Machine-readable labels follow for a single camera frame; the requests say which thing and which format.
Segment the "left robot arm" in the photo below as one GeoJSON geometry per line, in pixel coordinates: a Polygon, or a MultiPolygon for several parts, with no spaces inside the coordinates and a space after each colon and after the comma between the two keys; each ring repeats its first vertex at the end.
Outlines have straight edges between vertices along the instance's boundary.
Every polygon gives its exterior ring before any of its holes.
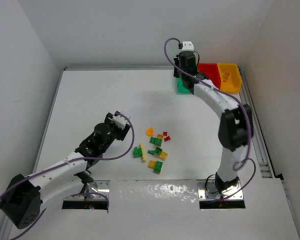
{"type": "Polygon", "coordinates": [[[79,194],[92,183],[90,168],[105,161],[103,154],[111,144],[132,130],[129,117],[108,113],[69,156],[40,172],[14,176],[0,196],[0,210],[17,229],[27,228],[49,204],[79,194]]]}

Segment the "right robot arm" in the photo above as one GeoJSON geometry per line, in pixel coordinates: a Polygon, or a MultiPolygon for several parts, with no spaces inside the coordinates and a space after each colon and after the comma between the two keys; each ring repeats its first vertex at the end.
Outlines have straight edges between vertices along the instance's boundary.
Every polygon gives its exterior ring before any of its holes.
{"type": "Polygon", "coordinates": [[[252,109],[219,90],[205,73],[199,72],[193,51],[181,51],[174,58],[174,64],[174,73],[179,75],[183,86],[203,100],[220,120],[218,139],[222,154],[214,185],[222,193],[239,181],[238,170],[245,162],[241,156],[253,136],[252,109]]]}

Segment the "yellow half-round lego brick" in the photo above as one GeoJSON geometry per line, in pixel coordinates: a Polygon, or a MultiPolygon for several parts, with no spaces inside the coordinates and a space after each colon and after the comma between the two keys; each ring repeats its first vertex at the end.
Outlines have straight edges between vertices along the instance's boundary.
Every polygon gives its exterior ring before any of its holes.
{"type": "Polygon", "coordinates": [[[154,136],[154,128],[150,127],[146,130],[146,135],[149,137],[153,137],[154,136]]]}

